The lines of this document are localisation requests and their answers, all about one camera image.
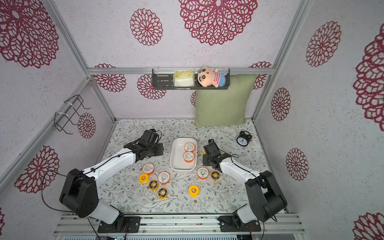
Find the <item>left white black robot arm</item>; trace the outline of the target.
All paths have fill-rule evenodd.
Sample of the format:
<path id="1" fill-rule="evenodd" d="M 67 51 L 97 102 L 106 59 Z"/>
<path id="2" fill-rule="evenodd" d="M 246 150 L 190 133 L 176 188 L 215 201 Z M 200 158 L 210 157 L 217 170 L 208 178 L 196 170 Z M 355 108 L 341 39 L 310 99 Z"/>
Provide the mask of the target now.
<path id="1" fill-rule="evenodd" d="M 143 147 L 129 143 L 116 154 L 84 170 L 73 169 L 66 177 L 60 203 L 80 218 L 94 218 L 105 224 L 114 224 L 122 215 L 116 208 L 99 199 L 100 186 L 110 177 L 138 161 L 161 156 L 163 144 Z"/>

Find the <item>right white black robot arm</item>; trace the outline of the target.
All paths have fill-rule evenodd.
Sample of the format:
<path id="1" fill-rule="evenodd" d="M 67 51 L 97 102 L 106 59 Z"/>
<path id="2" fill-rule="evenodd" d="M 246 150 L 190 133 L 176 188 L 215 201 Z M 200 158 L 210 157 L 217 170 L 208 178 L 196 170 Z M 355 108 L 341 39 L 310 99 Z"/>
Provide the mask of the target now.
<path id="1" fill-rule="evenodd" d="M 245 185 L 248 203 L 233 213 L 234 223 L 245 225 L 251 221 L 277 221 L 276 214 L 286 208 L 287 200 L 276 178 L 269 171 L 251 170 L 235 161 L 237 155 L 203 153 L 203 165 L 212 167 Z"/>

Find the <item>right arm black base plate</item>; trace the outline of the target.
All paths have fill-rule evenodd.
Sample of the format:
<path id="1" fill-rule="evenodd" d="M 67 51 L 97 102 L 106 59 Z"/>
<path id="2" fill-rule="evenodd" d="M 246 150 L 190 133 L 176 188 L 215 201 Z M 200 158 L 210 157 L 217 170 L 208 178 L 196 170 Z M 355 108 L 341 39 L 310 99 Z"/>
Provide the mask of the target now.
<path id="1" fill-rule="evenodd" d="M 221 232 L 261 232 L 262 228 L 258 220 L 243 223 L 239 217 L 236 216 L 219 216 Z"/>

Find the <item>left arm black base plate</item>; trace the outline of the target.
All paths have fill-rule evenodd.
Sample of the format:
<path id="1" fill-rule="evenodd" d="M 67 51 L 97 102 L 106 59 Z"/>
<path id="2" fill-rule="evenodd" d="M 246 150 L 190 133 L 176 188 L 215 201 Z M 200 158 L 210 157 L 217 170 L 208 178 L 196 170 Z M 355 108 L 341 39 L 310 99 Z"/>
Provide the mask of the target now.
<path id="1" fill-rule="evenodd" d="M 114 233 L 138 233 L 141 223 L 141 217 L 123 215 L 112 223 L 107 224 L 103 221 L 99 224 L 97 232 L 100 234 L 114 234 Z"/>

